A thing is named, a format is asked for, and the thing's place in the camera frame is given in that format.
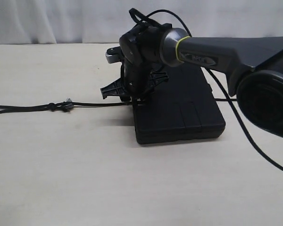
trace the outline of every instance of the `knot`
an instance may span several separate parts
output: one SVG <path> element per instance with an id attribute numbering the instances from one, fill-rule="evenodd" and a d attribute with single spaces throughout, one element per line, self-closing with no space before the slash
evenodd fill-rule
<path id="1" fill-rule="evenodd" d="M 57 110 L 57 106 L 56 106 L 55 103 L 50 103 L 50 104 L 48 104 L 48 108 L 49 108 L 52 112 L 54 112 L 55 110 Z"/>

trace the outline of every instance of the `table surface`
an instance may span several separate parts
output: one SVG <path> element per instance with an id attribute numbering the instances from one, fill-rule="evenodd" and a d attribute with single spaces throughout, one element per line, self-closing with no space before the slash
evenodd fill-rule
<path id="1" fill-rule="evenodd" d="M 0 45 L 0 105 L 119 102 L 100 94 L 119 77 L 113 46 Z M 283 173 L 218 105 L 220 138 L 147 146 L 129 106 L 0 115 L 0 226 L 283 226 Z M 243 119 L 283 165 L 283 139 Z"/>

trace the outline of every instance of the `black case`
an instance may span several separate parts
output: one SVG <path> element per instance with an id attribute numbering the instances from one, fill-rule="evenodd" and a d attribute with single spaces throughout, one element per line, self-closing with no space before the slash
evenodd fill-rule
<path id="1" fill-rule="evenodd" d="M 167 67 L 169 81 L 155 87 L 151 100 L 133 107 L 139 144 L 217 138 L 225 120 L 200 67 Z"/>

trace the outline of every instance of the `white backdrop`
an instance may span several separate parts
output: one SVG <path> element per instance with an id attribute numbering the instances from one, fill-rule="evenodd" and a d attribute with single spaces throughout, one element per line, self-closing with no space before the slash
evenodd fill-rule
<path id="1" fill-rule="evenodd" d="M 133 26 L 132 7 L 174 11 L 193 36 L 283 35 L 283 0 L 0 0 L 0 44 L 118 42 Z"/>

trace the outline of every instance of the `white curtain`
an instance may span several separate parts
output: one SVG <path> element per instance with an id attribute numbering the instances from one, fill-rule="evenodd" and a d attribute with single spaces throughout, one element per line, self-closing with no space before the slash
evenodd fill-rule
<path id="1" fill-rule="evenodd" d="M 283 0 L 0 0 L 0 44 L 118 42 L 130 8 L 174 11 L 198 37 L 283 36 Z"/>

